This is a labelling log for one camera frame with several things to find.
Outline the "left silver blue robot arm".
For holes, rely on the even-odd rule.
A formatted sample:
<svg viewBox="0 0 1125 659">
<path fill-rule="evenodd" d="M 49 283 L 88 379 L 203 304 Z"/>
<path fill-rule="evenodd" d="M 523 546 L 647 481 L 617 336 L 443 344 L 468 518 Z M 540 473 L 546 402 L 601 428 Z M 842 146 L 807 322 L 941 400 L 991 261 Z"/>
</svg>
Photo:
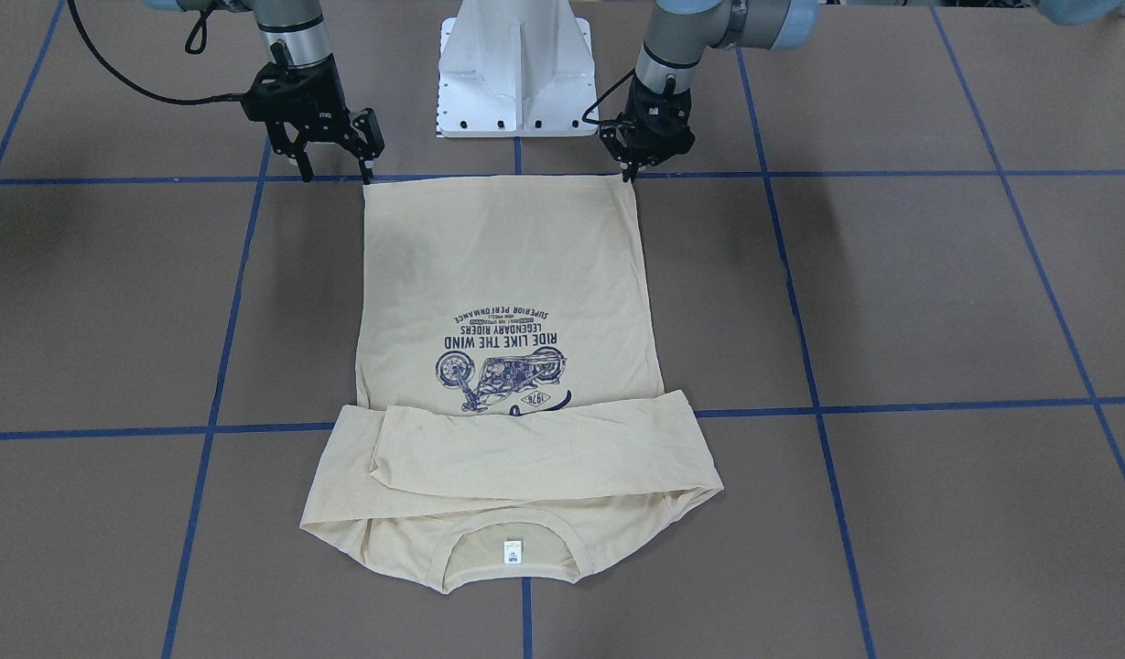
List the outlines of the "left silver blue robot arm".
<svg viewBox="0 0 1125 659">
<path fill-rule="evenodd" d="M 814 29 L 817 1 L 657 1 L 613 118 L 582 116 L 633 182 L 642 168 L 687 154 L 691 87 L 705 49 L 796 49 Z"/>
</svg>

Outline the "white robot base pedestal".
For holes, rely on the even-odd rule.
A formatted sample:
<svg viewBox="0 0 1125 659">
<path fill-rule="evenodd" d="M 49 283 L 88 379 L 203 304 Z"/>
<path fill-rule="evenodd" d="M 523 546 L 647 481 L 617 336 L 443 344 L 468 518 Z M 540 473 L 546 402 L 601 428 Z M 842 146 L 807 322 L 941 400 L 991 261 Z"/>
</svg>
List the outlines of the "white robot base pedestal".
<svg viewBox="0 0 1125 659">
<path fill-rule="evenodd" d="M 567 1 L 465 1 L 440 27 L 436 133 L 576 137 L 595 102 L 590 22 Z"/>
</svg>

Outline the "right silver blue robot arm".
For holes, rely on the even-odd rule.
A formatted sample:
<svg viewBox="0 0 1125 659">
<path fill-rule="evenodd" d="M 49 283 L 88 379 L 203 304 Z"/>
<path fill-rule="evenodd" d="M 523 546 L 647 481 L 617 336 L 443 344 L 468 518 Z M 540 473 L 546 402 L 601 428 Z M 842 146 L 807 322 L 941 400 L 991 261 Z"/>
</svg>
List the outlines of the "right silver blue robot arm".
<svg viewBox="0 0 1125 659">
<path fill-rule="evenodd" d="M 160 11 L 253 13 L 269 61 L 240 97 L 249 121 L 263 124 L 274 153 L 296 164 L 304 182 L 314 178 L 310 143 L 338 145 L 352 154 L 362 183 L 374 180 L 382 154 L 374 109 L 349 110 L 336 60 L 317 1 L 148 1 Z"/>
</svg>

